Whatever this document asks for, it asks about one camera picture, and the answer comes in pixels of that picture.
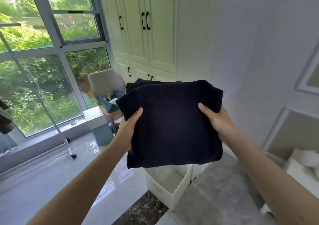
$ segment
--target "chair backrest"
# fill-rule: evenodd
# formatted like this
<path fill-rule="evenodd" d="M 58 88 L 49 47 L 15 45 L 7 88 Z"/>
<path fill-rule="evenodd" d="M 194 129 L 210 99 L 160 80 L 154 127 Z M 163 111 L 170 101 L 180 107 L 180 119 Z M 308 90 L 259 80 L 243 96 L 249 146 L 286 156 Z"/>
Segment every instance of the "chair backrest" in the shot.
<path fill-rule="evenodd" d="M 87 77 L 95 97 L 106 97 L 114 90 L 125 92 L 125 82 L 113 69 L 94 72 Z"/>

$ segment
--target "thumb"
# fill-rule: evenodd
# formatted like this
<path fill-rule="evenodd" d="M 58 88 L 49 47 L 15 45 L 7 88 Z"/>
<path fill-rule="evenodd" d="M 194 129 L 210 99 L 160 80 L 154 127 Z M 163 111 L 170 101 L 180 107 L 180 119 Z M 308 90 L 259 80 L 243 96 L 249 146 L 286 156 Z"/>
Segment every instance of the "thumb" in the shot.
<path fill-rule="evenodd" d="M 140 107 L 128 120 L 128 122 L 132 123 L 133 125 L 136 124 L 136 122 L 138 121 L 138 119 L 140 118 L 140 116 L 143 113 L 143 108 Z"/>
<path fill-rule="evenodd" d="M 200 111 L 202 111 L 203 114 L 205 114 L 208 118 L 214 118 L 217 113 L 214 111 L 210 110 L 208 107 L 206 107 L 202 103 L 198 103 L 198 108 Z"/>

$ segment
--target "forearm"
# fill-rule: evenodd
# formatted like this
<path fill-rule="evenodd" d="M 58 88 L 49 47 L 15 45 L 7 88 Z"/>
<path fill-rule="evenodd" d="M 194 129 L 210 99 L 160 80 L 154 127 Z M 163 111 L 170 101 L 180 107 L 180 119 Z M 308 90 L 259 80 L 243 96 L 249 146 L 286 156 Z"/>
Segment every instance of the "forearm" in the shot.
<path fill-rule="evenodd" d="M 27 223 L 81 224 L 114 167 L 125 154 L 115 138 Z"/>
<path fill-rule="evenodd" d="M 232 131 L 227 145 L 280 224 L 317 224 L 318 199 L 267 158 L 245 134 Z"/>

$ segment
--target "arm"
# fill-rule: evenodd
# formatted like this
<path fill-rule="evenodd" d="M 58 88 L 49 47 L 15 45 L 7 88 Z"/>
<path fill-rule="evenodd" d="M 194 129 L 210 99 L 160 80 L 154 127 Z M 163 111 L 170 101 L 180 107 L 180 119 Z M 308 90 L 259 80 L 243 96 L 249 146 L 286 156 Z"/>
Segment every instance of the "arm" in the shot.
<path fill-rule="evenodd" d="M 254 146 L 224 107 L 219 113 L 201 103 L 198 107 L 236 155 L 279 224 L 318 224 L 319 200 Z"/>
<path fill-rule="evenodd" d="M 140 108 L 128 121 L 122 119 L 117 135 L 106 149 L 42 207 L 27 225 L 80 225 L 111 172 L 130 150 L 134 126 L 142 112 Z"/>

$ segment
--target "wardrobe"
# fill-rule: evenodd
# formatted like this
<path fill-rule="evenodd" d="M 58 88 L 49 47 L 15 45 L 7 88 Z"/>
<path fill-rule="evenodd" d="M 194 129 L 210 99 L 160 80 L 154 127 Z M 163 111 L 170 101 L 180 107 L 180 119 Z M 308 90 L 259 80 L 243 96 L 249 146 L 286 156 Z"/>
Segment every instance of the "wardrobe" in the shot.
<path fill-rule="evenodd" d="M 122 79 L 175 81 L 176 0 L 101 1 Z"/>

